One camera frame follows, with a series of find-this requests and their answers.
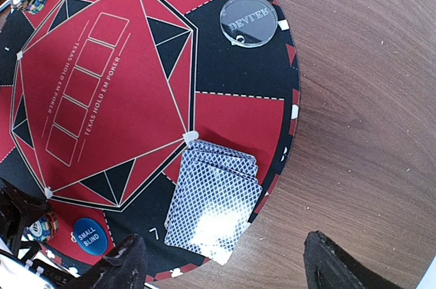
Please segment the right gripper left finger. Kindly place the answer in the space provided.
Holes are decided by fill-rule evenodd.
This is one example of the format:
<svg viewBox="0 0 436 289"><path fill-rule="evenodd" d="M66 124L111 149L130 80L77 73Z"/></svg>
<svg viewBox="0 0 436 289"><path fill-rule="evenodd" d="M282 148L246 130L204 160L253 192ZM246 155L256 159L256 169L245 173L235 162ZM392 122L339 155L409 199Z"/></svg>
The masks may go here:
<svg viewBox="0 0 436 289"><path fill-rule="evenodd" d="M147 251L138 234L126 236L80 277L64 288L143 288L147 275Z"/></svg>

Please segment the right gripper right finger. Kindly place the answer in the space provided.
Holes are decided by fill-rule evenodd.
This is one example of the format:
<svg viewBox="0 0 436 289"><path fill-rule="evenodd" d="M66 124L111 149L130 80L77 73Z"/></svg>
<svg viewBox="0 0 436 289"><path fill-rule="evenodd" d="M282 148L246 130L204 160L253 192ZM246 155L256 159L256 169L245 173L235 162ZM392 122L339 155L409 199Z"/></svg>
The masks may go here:
<svg viewBox="0 0 436 289"><path fill-rule="evenodd" d="M399 287L366 268L319 230L308 233L303 259L309 288Z"/></svg>

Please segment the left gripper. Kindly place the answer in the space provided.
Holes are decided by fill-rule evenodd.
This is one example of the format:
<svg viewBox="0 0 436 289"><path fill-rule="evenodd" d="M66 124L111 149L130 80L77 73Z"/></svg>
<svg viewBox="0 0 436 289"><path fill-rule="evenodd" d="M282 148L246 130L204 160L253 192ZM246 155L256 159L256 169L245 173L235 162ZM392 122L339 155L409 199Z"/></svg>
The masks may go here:
<svg viewBox="0 0 436 289"><path fill-rule="evenodd" d="M1 179L1 287L2 288L77 288L78 278L38 258L42 245L28 239L31 224L48 218L52 208Z"/></svg>

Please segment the blue small blind button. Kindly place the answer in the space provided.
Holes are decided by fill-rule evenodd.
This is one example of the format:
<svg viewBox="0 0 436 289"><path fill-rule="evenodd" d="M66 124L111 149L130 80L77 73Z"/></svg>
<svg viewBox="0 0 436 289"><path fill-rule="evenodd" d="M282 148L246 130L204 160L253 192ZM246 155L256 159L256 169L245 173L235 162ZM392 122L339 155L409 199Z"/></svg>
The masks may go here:
<svg viewBox="0 0 436 289"><path fill-rule="evenodd" d="M79 247L89 255L103 256L108 249L108 237L94 219L81 218L76 221L73 236Z"/></svg>

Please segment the clear dealer button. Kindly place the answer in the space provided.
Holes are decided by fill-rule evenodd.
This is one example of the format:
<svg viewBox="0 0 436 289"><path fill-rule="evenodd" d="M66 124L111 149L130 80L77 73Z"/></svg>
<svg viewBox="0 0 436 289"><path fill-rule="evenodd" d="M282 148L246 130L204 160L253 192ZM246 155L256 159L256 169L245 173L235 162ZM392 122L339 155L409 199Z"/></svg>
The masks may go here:
<svg viewBox="0 0 436 289"><path fill-rule="evenodd" d="M233 46L257 48L275 35L275 8L267 0L228 0L219 14L221 32Z"/></svg>

